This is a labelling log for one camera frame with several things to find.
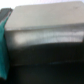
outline teal cloth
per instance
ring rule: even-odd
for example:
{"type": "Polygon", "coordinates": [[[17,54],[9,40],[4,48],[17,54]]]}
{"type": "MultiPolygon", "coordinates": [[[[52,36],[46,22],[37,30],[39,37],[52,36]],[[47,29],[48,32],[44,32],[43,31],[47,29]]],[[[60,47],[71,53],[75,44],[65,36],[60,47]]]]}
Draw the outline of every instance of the teal cloth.
{"type": "Polygon", "coordinates": [[[8,17],[0,23],[0,78],[7,79],[9,71],[9,58],[7,55],[6,42],[4,38],[4,25],[8,17]]]}

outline teal fabric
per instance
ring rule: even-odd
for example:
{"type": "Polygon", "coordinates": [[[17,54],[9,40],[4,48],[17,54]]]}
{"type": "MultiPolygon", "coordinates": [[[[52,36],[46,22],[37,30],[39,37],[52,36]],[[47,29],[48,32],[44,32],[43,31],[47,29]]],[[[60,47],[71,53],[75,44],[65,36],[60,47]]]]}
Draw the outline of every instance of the teal fabric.
{"type": "Polygon", "coordinates": [[[0,23],[0,78],[7,79],[9,70],[9,59],[7,55],[6,42],[4,38],[4,25],[8,17],[0,23]]]}

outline blurry object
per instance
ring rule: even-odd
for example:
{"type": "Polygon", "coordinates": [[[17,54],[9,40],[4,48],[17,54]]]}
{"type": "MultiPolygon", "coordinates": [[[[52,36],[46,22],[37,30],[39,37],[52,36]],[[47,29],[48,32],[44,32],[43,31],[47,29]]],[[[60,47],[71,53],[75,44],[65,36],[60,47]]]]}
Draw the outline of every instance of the blurry object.
{"type": "Polygon", "coordinates": [[[5,36],[13,66],[83,61],[84,4],[18,6],[5,36]]]}

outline gray surface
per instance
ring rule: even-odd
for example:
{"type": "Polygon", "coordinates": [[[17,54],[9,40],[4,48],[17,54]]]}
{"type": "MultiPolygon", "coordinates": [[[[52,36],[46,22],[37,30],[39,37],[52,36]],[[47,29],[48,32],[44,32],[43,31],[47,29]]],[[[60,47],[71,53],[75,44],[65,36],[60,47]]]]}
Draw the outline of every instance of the gray surface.
{"type": "Polygon", "coordinates": [[[84,23],[84,4],[66,2],[33,6],[18,6],[12,12],[5,29],[25,30],[84,23]]]}

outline white wall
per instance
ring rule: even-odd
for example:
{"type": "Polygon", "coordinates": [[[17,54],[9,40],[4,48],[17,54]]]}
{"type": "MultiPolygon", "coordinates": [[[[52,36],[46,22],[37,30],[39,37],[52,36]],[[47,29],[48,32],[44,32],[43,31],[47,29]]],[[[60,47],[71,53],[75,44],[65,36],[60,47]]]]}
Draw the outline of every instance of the white wall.
{"type": "Polygon", "coordinates": [[[58,3],[66,1],[83,1],[84,0],[0,0],[0,9],[11,7],[15,8],[18,5],[33,5],[33,4],[46,4],[46,3],[58,3]]]}

